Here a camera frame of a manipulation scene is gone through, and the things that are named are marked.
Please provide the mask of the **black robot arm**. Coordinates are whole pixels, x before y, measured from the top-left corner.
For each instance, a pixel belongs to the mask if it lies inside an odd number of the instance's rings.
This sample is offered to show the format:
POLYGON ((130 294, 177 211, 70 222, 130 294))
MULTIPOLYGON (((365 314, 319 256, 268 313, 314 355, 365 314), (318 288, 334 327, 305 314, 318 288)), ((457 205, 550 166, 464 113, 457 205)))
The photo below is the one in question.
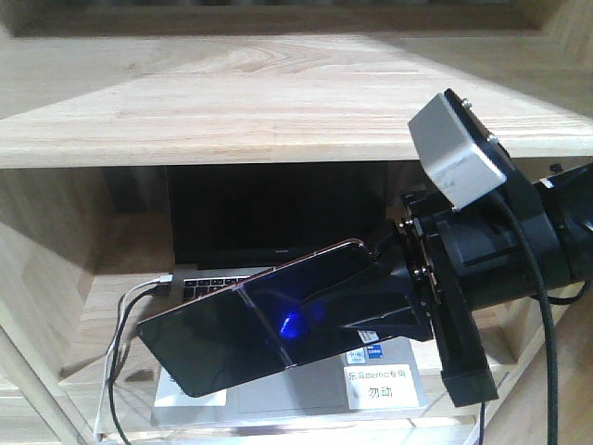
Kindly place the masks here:
POLYGON ((558 392, 550 288, 592 280, 592 168, 530 183, 502 150, 507 181, 463 210, 434 189, 402 198, 411 221, 382 222, 369 251, 332 247, 307 261, 297 306, 296 363, 391 337, 434 339, 442 379, 456 406, 498 393, 473 319, 477 310, 530 297, 542 311, 549 400, 558 392))

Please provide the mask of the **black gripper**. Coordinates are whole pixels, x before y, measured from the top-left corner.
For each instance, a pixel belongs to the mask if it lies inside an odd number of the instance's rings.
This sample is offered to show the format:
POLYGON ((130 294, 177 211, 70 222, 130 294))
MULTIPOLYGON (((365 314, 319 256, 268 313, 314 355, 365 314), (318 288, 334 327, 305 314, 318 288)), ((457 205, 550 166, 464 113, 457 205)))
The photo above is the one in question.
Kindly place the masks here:
POLYGON ((527 237, 497 190, 462 210, 435 190, 401 200, 406 257, 396 226, 379 227, 374 262, 305 299, 305 320, 315 334, 433 339, 455 406, 495 400, 473 312, 536 294, 527 237))

